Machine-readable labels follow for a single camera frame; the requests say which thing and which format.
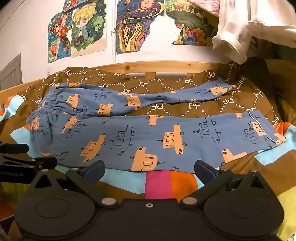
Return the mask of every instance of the elastic waistband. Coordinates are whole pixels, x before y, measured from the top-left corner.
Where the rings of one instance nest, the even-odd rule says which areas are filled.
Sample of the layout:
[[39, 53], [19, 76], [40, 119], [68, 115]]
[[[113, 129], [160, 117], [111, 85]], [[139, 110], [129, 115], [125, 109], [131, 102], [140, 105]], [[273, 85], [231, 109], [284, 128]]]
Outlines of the elastic waistband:
[[29, 125], [36, 117], [40, 117], [41, 115], [48, 114], [48, 110], [53, 112], [54, 109], [52, 108], [55, 105], [57, 99], [57, 92], [58, 89], [55, 89], [54, 86], [50, 87], [49, 92], [46, 96], [40, 101], [39, 109], [33, 111], [30, 114], [29, 118], [26, 120], [27, 125]]

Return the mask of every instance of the light blue patch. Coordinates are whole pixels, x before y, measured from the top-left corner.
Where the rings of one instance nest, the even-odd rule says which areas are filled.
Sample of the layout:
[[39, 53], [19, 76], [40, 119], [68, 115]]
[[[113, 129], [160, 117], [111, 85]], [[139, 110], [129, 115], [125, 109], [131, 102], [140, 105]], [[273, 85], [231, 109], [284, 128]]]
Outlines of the light blue patch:
[[[57, 165], [55, 169], [65, 173], [70, 168]], [[105, 175], [100, 179], [100, 181], [132, 193], [141, 194], [145, 193], [146, 173], [128, 172], [106, 168]]]
[[281, 156], [286, 154], [291, 150], [296, 150], [296, 127], [290, 125], [288, 127], [287, 133], [285, 135], [286, 142], [280, 144], [279, 146], [269, 149], [266, 151], [259, 151], [255, 158], [262, 164], [267, 165], [275, 162]]
[[197, 181], [197, 189], [202, 188], [204, 186], [203, 182], [201, 180], [199, 180], [199, 178], [195, 174], [193, 174], [193, 176]]
[[24, 102], [24, 100], [19, 96], [14, 96], [8, 107], [4, 109], [4, 115], [0, 116], [0, 121], [8, 119], [16, 114], [17, 109], [20, 107], [20, 105]]
[[25, 128], [21, 127], [19, 129], [14, 130], [10, 133], [10, 136], [15, 140], [17, 144], [27, 144], [29, 146], [29, 151], [27, 154], [34, 157], [43, 157], [32, 145], [30, 141], [30, 132]]

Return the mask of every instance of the bed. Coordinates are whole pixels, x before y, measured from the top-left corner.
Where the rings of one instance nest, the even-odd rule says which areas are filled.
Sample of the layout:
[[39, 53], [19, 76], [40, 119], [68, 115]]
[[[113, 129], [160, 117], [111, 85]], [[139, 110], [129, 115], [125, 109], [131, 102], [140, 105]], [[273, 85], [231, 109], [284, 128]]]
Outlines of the bed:
[[[158, 79], [156, 73], [187, 73], [187, 77]], [[145, 78], [128, 74], [145, 73]], [[216, 101], [202, 104], [179, 103], [175, 105], [151, 105], [130, 115], [172, 115], [176, 117], [205, 117], [221, 113], [260, 110], [273, 127], [286, 135], [287, 141], [269, 152], [252, 153], [226, 164], [238, 174], [257, 169], [267, 180], [285, 210], [285, 219], [278, 237], [288, 240], [296, 232], [296, 101], [292, 82], [296, 74], [293, 63], [283, 60], [265, 61], [249, 58], [239, 66], [194, 61], [143, 61], [120, 63], [93, 68], [70, 67], [47, 78], [24, 83], [0, 92], [0, 141], [27, 143], [29, 152], [25, 158], [40, 157], [30, 146], [28, 126], [25, 120], [38, 108], [49, 87], [62, 82], [99, 85], [117, 91], [134, 93], [161, 93], [190, 88], [218, 77], [228, 84], [235, 84], [235, 92], [229, 92]], [[58, 171], [67, 168], [59, 166]], [[16, 232], [13, 208], [26, 191], [25, 184], [1, 184], [2, 198], [0, 221], [7, 221], [7, 232]], [[123, 198], [176, 198], [182, 199], [203, 186], [191, 173], [178, 172], [178, 168], [157, 172], [133, 173], [107, 170], [96, 186], [110, 196]]]

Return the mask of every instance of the pajama pants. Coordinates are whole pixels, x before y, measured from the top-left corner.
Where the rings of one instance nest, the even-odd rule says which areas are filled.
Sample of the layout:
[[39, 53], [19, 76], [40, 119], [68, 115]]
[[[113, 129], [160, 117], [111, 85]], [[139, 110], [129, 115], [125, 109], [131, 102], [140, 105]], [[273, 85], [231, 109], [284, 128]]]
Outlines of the pajama pants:
[[143, 106], [215, 99], [235, 86], [223, 80], [161, 94], [127, 94], [61, 83], [27, 119], [31, 142], [68, 167], [103, 160], [106, 168], [194, 173], [196, 160], [213, 167], [285, 141], [260, 111], [202, 118], [123, 116]]

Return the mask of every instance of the wooden headboard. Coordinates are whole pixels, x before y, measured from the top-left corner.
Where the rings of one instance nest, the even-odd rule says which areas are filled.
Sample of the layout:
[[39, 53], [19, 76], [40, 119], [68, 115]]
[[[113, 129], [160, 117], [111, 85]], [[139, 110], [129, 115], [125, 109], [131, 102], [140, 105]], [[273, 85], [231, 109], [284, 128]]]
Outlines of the wooden headboard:
[[[176, 72], [176, 73], [187, 73], [187, 76], [191, 76], [192, 73], [200, 73], [208, 69], [215, 69], [221, 64], [208, 63], [208, 62], [197, 62], [197, 61], [141, 61], [141, 62], [130, 62], [120, 64], [110, 64], [98, 66], [100, 70], [109, 72], [116, 72], [121, 74], [132, 74], [132, 73], [145, 73], [147, 79], [155, 79], [156, 72]], [[6, 102], [7, 98], [15, 93], [25, 90], [29, 86], [39, 82], [41, 80], [34, 80], [27, 82], [9, 89], [0, 91], [0, 104]]]

